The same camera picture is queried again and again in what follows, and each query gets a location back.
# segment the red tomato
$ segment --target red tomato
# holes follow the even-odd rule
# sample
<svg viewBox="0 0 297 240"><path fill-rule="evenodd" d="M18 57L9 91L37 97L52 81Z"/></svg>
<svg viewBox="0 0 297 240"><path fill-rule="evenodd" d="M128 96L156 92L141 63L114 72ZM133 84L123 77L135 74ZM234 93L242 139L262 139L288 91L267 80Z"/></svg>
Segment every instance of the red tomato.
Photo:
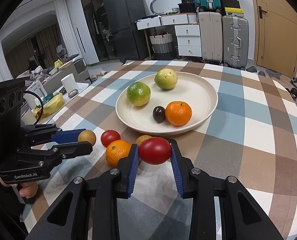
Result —
<svg viewBox="0 0 297 240"><path fill-rule="evenodd" d="M107 130L101 135L101 143L107 147L111 142L120 140L121 136L117 131Z"/></svg>
<svg viewBox="0 0 297 240"><path fill-rule="evenodd" d="M172 155L170 143L161 137L146 139L138 148L139 157L148 164L162 164Z"/></svg>

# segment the laundry basket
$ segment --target laundry basket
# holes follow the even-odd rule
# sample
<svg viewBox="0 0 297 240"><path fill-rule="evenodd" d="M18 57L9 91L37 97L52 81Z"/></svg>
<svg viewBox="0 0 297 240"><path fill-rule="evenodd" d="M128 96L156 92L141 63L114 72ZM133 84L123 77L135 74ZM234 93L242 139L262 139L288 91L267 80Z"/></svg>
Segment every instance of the laundry basket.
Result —
<svg viewBox="0 0 297 240"><path fill-rule="evenodd" d="M156 60L175 59L173 36L171 33L161 32L159 35L150 36Z"/></svg>

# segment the green citrus fruit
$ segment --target green citrus fruit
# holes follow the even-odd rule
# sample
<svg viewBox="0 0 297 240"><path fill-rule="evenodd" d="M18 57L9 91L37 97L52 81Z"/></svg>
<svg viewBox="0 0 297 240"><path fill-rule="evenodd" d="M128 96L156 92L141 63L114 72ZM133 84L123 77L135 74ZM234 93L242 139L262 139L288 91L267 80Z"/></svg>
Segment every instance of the green citrus fruit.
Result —
<svg viewBox="0 0 297 240"><path fill-rule="evenodd" d="M154 81L161 89L173 89L177 83L177 74L172 69L164 68L156 74Z"/></svg>
<svg viewBox="0 0 297 240"><path fill-rule="evenodd" d="M147 84L137 81L127 88L126 96L132 105L142 106L150 100L151 90Z"/></svg>

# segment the black refrigerator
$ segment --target black refrigerator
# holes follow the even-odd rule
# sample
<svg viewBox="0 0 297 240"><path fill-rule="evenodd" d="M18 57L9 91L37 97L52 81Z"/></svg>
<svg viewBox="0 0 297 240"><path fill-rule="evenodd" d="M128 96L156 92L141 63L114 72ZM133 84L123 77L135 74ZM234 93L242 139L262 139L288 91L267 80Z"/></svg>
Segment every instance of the black refrigerator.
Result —
<svg viewBox="0 0 297 240"><path fill-rule="evenodd" d="M146 17L143 0L104 0L104 7L121 62L145 59L149 55L145 35L135 23Z"/></svg>

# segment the plaid tablecloth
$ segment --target plaid tablecloth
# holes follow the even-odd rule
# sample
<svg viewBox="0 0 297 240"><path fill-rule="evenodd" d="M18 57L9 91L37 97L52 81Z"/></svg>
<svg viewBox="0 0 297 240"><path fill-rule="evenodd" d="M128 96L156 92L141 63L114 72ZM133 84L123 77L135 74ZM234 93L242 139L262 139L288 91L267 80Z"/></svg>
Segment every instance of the plaid tablecloth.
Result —
<svg viewBox="0 0 297 240"><path fill-rule="evenodd" d="M140 133L118 119L116 100L134 81L166 67L204 77L219 95L215 112L201 126L171 136L177 140L182 155L211 176L236 176L284 239L294 239L297 235L297 108L290 94L267 77L184 61L136 61L120 66L99 78L50 120L49 123L54 122L63 130L93 130L98 140L90 155L63 160L48 180L39 182L39 197L34 205L26 206L23 214L28 230L74 177L91 179L110 168L100 142L105 130L116 130L122 139L135 142ZM217 236L221 239L217 198L215 206ZM170 162L156 166L142 162L132 197L118 201L121 239L188 239L191 210L192 200L182 200L177 194Z"/></svg>

